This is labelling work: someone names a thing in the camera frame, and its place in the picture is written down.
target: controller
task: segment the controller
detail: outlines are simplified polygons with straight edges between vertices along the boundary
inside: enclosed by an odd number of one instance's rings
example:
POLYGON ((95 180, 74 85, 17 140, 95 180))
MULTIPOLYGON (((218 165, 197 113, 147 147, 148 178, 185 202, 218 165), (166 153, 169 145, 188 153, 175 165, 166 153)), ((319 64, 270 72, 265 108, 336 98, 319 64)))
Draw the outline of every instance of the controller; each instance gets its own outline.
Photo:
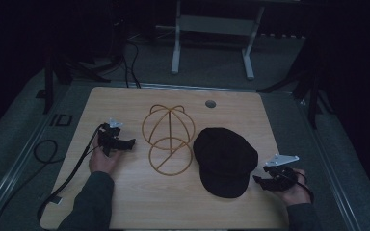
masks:
POLYGON ((103 147, 103 152, 107 156, 110 155, 111 149, 116 150, 131 150, 135 144, 135 139, 130 141, 122 141, 119 139, 118 127, 111 127, 108 123, 103 123, 98 130, 98 145, 103 147))
POLYGON ((273 177, 272 179, 262 179, 259 176, 253 176, 254 181, 260 184, 263 190, 283 192, 293 187, 298 180, 294 170, 287 166, 264 166, 263 169, 273 177))

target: small round object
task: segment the small round object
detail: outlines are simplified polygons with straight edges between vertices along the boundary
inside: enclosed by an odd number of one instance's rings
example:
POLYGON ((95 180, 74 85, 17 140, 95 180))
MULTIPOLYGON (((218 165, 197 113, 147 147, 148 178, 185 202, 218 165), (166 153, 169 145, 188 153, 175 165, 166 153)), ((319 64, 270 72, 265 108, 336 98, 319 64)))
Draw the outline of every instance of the small round object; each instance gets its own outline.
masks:
POLYGON ((215 108, 216 107, 216 102, 213 101, 213 100, 206 100, 205 105, 208 108, 215 108))

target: person's left hand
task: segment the person's left hand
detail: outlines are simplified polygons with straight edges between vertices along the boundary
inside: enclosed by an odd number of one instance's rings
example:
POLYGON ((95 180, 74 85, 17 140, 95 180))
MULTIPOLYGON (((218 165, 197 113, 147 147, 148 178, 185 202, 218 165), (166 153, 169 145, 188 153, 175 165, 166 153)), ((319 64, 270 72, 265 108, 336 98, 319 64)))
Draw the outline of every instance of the person's left hand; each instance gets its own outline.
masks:
POLYGON ((111 175, 123 151, 112 151, 110 152, 110 157, 106 156, 101 147, 98 146, 98 136, 93 140, 92 146, 94 147, 94 151, 89 161, 90 172, 102 171, 111 175))

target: cap brim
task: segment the cap brim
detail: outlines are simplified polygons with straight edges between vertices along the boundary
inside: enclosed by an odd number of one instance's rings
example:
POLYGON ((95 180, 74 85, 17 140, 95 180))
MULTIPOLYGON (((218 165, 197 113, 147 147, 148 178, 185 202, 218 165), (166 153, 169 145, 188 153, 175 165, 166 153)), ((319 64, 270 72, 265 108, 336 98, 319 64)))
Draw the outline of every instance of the cap brim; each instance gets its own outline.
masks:
POLYGON ((223 198, 237 198, 248 188, 250 175, 220 176, 199 167, 200 181, 210 193, 223 198))

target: gray carpet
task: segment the gray carpet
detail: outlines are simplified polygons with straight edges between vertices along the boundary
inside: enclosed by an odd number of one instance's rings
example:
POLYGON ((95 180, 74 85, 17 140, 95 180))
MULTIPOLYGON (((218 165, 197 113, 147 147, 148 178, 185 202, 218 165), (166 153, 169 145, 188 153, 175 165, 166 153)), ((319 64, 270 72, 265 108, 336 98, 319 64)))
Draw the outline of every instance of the gray carpet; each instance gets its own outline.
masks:
MULTIPOLYGON (((134 70, 143 87, 254 91, 282 79, 303 44, 295 38, 259 38, 251 54, 256 78, 249 81, 245 78, 237 46, 202 48, 200 44, 187 42, 182 48, 177 75, 170 73, 172 43, 169 37, 139 44, 140 53, 134 70)), ((134 51, 133 46, 127 46, 128 62, 133 60, 134 51)), ((104 76, 113 82, 101 86, 124 87, 121 68, 104 76)), ((0 182, 21 153, 27 153, 25 168, 20 171, 22 174, 15 189, 41 167, 42 164, 33 157, 33 148, 39 141, 53 139, 58 143, 58 154, 54 159, 65 155, 90 90, 100 86, 91 80, 74 81, 70 87, 56 85, 57 104, 49 115, 42 115, 43 101, 35 98, 42 83, 41 74, 34 77, 0 121, 0 182), (53 116, 60 114, 72 116, 70 126, 50 126, 53 116)), ((301 157, 292 166, 306 170, 325 230, 370 230, 370 184, 339 121, 334 115, 323 113, 317 115, 318 130, 312 130, 305 119, 306 106, 281 92, 292 88, 294 84, 279 92, 262 94, 280 153, 301 157)), ((47 159, 52 148, 50 143, 42 144, 38 149, 41 158, 47 159)), ((46 167, 13 198, 1 217, 0 230, 41 230, 36 211, 50 193, 60 166, 58 163, 46 167)))

